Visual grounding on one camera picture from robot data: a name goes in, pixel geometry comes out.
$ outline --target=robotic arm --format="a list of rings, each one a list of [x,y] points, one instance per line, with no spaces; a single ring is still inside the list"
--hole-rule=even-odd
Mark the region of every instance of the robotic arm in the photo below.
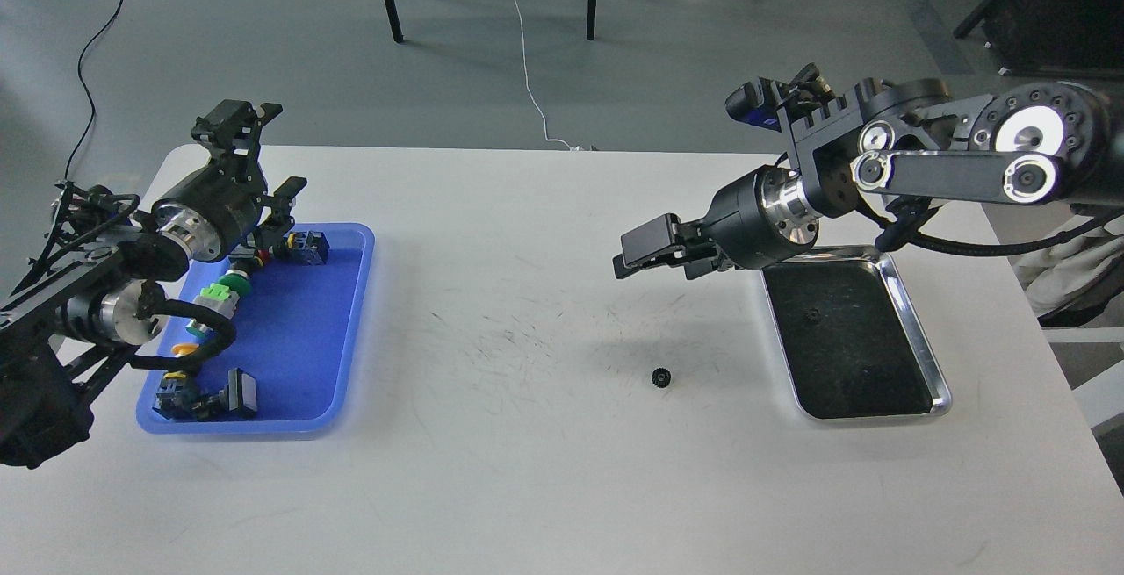
[[[1067,241],[987,247],[931,238],[919,228],[933,199],[1071,203],[1095,219],[1068,239],[1124,215],[1124,116],[1120,103],[1071,82],[1037,82],[1007,94],[952,100],[937,79],[895,86],[864,79],[835,94],[808,64],[791,82],[759,79],[726,99],[732,119],[780,131],[789,147],[715,194],[701,219],[660,216],[620,238],[623,280],[650,267],[761,270],[810,250],[819,219],[860,211],[883,228],[876,241],[959,255],[1016,255]],[[790,170],[780,167],[789,159]],[[860,192],[898,195],[877,216]]]
[[[277,103],[224,100],[197,119],[191,136],[210,159],[156,200],[152,215],[137,211],[137,195],[61,184],[43,254],[0,305],[0,462],[37,467],[88,439],[90,405],[125,364],[198,372],[234,341],[228,318],[165,299],[157,282],[179,280],[189,259],[252,258],[292,228],[306,180],[290,176],[270,195],[257,163],[262,127],[280,112]],[[181,358],[137,356],[169,316],[197,320],[214,338]],[[55,335],[91,347],[62,364],[47,344]]]

